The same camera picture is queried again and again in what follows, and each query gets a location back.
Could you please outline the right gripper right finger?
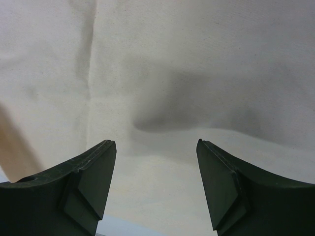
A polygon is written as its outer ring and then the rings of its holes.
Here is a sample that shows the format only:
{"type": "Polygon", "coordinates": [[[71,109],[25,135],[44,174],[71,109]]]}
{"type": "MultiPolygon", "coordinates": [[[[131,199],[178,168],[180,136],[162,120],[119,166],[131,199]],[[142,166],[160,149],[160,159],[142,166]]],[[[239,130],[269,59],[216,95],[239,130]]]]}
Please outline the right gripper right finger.
{"type": "Polygon", "coordinates": [[[312,236],[315,186],[285,178],[199,140],[212,228],[220,236],[312,236]]]}

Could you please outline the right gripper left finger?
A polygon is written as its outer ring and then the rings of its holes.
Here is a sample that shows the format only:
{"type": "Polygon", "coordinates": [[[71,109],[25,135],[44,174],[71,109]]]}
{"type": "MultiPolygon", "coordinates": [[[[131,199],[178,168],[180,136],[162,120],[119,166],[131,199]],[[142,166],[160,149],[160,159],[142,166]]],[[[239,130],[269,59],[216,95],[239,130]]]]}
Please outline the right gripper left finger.
{"type": "Polygon", "coordinates": [[[104,216],[116,153],[116,143],[105,140],[45,171],[1,183],[1,235],[95,235],[104,216]]]}

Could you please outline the beige cloth surgical kit wrap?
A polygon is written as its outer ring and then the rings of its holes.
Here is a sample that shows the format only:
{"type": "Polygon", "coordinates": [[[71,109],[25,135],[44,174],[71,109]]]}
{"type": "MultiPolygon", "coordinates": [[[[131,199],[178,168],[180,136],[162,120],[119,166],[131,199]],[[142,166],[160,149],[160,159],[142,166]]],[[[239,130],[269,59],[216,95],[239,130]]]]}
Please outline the beige cloth surgical kit wrap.
{"type": "Polygon", "coordinates": [[[210,236],[199,139],[315,181],[315,3],[3,0],[0,103],[43,168],[116,142],[106,218],[210,236]]]}

